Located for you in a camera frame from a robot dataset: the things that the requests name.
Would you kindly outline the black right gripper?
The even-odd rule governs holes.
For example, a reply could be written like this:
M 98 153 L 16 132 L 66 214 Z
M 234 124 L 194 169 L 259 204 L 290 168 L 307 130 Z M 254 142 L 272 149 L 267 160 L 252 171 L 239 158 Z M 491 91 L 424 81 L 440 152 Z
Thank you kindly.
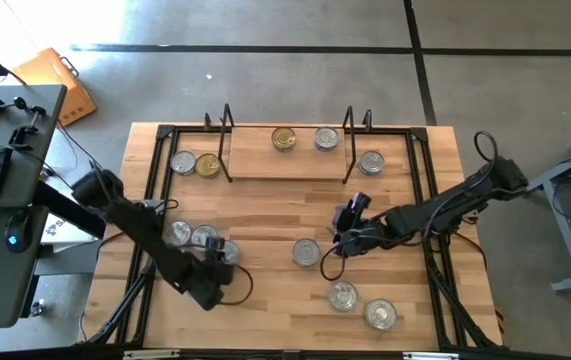
M 378 220 L 361 217 L 370 202 L 369 196 L 357 192 L 346 205 L 336 208 L 333 217 L 333 242 L 336 255 L 364 255 L 376 247 L 385 248 L 390 244 Z

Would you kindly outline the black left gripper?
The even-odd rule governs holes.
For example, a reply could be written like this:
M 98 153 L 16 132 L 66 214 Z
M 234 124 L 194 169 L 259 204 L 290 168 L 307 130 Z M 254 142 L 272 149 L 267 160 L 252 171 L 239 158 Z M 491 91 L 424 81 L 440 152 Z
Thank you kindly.
M 208 237 L 205 243 L 205 258 L 207 260 L 224 260 L 225 259 L 225 239 L 221 237 Z M 215 285 L 215 299 L 222 300 L 224 293 L 222 286 L 230 285 L 234 279 L 236 266 L 223 261 L 207 261 L 205 268 L 209 278 Z

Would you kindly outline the silver-lid teal yellow can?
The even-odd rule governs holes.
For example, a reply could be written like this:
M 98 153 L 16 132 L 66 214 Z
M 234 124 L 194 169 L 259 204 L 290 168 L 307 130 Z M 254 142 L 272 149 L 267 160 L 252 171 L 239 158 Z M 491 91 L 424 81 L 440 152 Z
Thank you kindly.
M 170 223 L 164 233 L 164 241 L 171 246 L 182 247 L 190 243 L 191 226 L 183 221 L 174 221 Z
M 200 225 L 193 229 L 190 241 L 197 247 L 204 248 L 207 240 L 210 238 L 218 238 L 219 233 L 211 225 Z
M 237 265 L 240 260 L 240 250 L 234 241 L 226 240 L 223 244 L 223 261 L 226 264 Z

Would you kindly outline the silver-lid blue label can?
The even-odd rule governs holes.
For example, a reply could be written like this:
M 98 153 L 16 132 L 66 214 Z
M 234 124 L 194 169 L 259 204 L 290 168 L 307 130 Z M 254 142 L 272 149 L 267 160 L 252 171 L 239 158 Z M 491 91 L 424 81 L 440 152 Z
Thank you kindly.
M 397 311 L 389 300 L 379 298 L 367 304 L 365 319 L 368 325 L 374 329 L 389 330 L 397 320 Z
M 335 310 L 347 312 L 356 307 L 358 303 L 358 292 L 350 282 L 340 281 L 330 288 L 328 299 Z
M 301 267 L 310 267 L 319 259 L 320 248 L 313 239 L 302 238 L 292 247 L 293 261 Z
M 339 139 L 339 133 L 331 127 L 320 127 L 314 133 L 314 145 L 322 152 L 334 151 Z

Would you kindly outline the silver-lid green label can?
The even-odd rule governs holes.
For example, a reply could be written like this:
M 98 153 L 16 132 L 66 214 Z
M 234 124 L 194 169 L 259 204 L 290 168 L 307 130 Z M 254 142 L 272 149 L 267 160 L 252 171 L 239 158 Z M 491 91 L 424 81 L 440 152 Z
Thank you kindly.
M 379 152 L 366 151 L 361 155 L 358 166 L 362 174 L 377 176 L 383 172 L 385 159 Z
M 171 169 L 180 176 L 189 176 L 194 173 L 196 165 L 195 155 L 186 150 L 178 151 L 170 159 Z

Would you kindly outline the gold-lid green label can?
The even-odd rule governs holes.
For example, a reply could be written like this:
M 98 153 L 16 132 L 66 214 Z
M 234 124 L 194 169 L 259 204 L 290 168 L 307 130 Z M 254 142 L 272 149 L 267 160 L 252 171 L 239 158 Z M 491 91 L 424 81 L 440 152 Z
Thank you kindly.
M 278 152 L 289 152 L 296 144 L 296 133 L 290 127 L 277 127 L 271 134 L 271 142 Z
M 206 179 L 215 178 L 220 171 L 220 163 L 216 155 L 204 153 L 196 159 L 196 173 Z

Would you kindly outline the wooden shelf black metal frame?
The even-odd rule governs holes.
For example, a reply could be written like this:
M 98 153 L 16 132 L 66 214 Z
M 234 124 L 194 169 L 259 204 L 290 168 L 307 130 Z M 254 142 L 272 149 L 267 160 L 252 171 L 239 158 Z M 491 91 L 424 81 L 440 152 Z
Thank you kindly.
M 250 180 L 329 180 L 345 183 L 355 166 L 356 146 L 353 109 L 348 108 L 339 125 L 332 124 L 240 124 L 231 108 L 223 108 L 221 134 L 229 135 L 228 161 L 221 164 L 230 181 Z M 296 133 L 295 147 L 278 152 L 271 142 L 277 127 L 290 127 Z M 314 145 L 320 127 L 334 128 L 340 136 L 334 151 L 322 152 Z

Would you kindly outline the white printed box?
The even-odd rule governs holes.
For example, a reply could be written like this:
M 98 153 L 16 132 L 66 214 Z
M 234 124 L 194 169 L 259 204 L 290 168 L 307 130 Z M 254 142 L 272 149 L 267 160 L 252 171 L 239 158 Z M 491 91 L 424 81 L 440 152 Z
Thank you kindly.
M 92 243 L 97 240 L 97 237 L 49 211 L 40 243 L 64 247 Z

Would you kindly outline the black diagonal desk strut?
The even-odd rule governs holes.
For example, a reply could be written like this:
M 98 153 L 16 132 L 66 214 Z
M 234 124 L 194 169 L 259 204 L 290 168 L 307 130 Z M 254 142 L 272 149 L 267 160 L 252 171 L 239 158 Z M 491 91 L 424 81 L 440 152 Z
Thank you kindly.
M 50 213 L 70 222 L 85 233 L 102 239 L 106 223 L 97 214 L 85 209 L 50 185 L 38 181 L 32 204 L 46 207 Z

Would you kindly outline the black computer mouse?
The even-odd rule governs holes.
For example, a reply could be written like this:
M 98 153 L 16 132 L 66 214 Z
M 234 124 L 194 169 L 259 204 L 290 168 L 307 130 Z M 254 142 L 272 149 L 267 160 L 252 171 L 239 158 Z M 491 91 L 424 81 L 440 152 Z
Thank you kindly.
M 21 253 L 30 246 L 29 211 L 18 210 L 5 226 L 5 244 L 10 252 Z

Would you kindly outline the orange plastic case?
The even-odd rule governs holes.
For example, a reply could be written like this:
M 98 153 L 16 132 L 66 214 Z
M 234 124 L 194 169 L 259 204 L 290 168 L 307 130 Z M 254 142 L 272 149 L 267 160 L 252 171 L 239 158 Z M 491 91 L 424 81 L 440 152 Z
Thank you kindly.
M 46 48 L 35 57 L 13 68 L 13 72 L 29 85 L 62 84 L 67 92 L 59 120 L 64 126 L 93 113 L 97 107 L 82 85 L 78 70 L 67 57 Z

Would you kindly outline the silver metal bracket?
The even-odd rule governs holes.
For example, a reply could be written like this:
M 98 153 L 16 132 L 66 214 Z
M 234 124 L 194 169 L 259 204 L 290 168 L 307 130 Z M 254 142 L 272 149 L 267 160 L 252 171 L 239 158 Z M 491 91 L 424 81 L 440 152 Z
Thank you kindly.
M 162 360 L 180 356 L 181 352 L 176 349 L 141 349 L 125 351 L 122 360 Z
M 460 357 L 456 353 L 403 352 L 402 360 L 460 360 Z

